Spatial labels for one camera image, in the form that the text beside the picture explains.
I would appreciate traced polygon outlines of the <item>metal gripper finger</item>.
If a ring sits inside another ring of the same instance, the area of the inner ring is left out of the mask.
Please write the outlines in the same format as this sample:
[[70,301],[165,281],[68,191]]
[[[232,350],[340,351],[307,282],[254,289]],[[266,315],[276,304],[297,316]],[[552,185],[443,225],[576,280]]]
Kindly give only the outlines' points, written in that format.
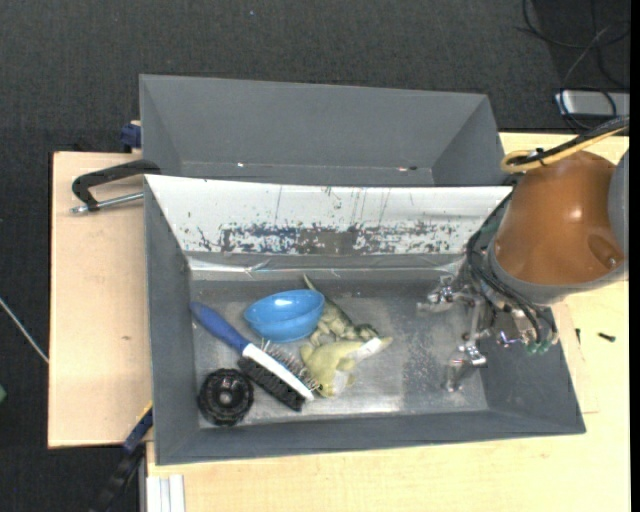
[[419,312],[445,312],[455,304],[468,304],[471,295],[464,285],[452,280],[442,280],[435,288],[426,293],[424,299],[416,303]]
[[463,381],[476,369],[484,367],[487,359],[475,343],[463,344],[451,353],[445,368],[444,389],[448,392],[457,391]]

